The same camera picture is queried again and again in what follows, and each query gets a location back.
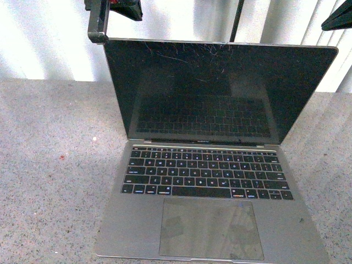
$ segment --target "laptop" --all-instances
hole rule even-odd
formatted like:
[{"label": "laptop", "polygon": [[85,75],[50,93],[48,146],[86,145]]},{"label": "laptop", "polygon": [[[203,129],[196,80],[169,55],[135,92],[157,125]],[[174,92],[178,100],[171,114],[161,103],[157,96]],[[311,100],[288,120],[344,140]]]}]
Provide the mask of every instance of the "laptop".
[{"label": "laptop", "polygon": [[110,39],[128,136],[98,256],[329,263],[280,144],[335,47]]}]

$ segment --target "laptop lid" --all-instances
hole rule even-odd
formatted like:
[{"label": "laptop lid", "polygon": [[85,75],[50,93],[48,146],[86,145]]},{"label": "laptop lid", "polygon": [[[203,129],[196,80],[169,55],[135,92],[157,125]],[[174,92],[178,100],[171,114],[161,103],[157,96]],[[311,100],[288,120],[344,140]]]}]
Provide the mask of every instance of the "laptop lid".
[{"label": "laptop lid", "polygon": [[280,144],[335,47],[109,40],[107,62],[129,139]]}]

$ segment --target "gray speckled countertop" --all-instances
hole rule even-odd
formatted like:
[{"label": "gray speckled countertop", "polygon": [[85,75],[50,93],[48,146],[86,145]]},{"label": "gray speckled countertop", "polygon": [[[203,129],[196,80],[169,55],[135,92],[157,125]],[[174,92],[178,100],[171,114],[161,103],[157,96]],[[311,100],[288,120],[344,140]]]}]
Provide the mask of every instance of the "gray speckled countertop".
[{"label": "gray speckled countertop", "polygon": [[[111,83],[1,81],[0,263],[162,263],[93,251],[125,142]],[[352,263],[352,94],[315,93],[283,149],[331,263]]]}]

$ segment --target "cracked screen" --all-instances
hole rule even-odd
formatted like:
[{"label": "cracked screen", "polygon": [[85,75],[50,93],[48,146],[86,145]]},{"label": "cracked screen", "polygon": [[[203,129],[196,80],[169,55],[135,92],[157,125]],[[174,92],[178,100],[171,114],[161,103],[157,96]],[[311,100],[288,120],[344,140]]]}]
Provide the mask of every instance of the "cracked screen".
[{"label": "cracked screen", "polygon": [[130,139],[280,144],[333,48],[109,40]]}]

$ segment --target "laptop key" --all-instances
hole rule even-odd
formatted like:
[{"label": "laptop key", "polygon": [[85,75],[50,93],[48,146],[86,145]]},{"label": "laptop key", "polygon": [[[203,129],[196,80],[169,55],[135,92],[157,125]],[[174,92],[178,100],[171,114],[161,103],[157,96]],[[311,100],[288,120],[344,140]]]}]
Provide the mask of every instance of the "laptop key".
[{"label": "laptop key", "polygon": [[145,193],[146,194],[156,194],[156,185],[147,185],[145,188]]},{"label": "laptop key", "polygon": [[273,190],[290,189],[286,181],[264,180],[263,183],[266,189],[273,189]]},{"label": "laptop key", "polygon": [[257,190],[260,199],[269,199],[269,193],[267,190]]},{"label": "laptop key", "polygon": [[122,185],[121,193],[123,193],[123,194],[131,194],[132,190],[133,190],[133,185],[132,184],[124,184],[124,185]]},{"label": "laptop key", "polygon": [[165,195],[170,195],[171,194],[171,186],[158,186],[158,194],[165,194]]},{"label": "laptop key", "polygon": [[133,188],[133,193],[134,194],[143,194],[144,193],[144,188],[145,186],[144,185],[134,185],[134,188]]},{"label": "laptop key", "polygon": [[142,166],[144,164],[143,158],[130,158],[129,166]]},{"label": "laptop key", "polygon": [[247,196],[247,198],[251,198],[251,199],[258,198],[256,190],[253,190],[253,189],[246,190],[246,196]]},{"label": "laptop key", "polygon": [[160,184],[160,176],[150,176],[150,184]]},{"label": "laptop key", "polygon": [[172,195],[177,196],[198,196],[198,197],[215,197],[231,198],[230,190],[227,188],[204,188],[204,187],[183,187],[173,186]]},{"label": "laptop key", "polygon": [[286,180],[282,172],[267,172],[266,177],[268,180]]},{"label": "laptop key", "polygon": [[145,174],[145,167],[127,167],[127,174]]},{"label": "laptop key", "polygon": [[185,178],[185,185],[186,186],[194,186],[194,178],[191,178],[191,177],[186,177]]},{"label": "laptop key", "polygon": [[246,198],[244,189],[231,189],[231,194],[234,198]]},{"label": "laptop key", "polygon": [[293,196],[290,191],[281,191],[281,196],[284,200],[293,200]]},{"label": "laptop key", "polygon": [[139,183],[139,184],[147,184],[149,183],[149,176],[145,175],[126,175],[125,183]]}]

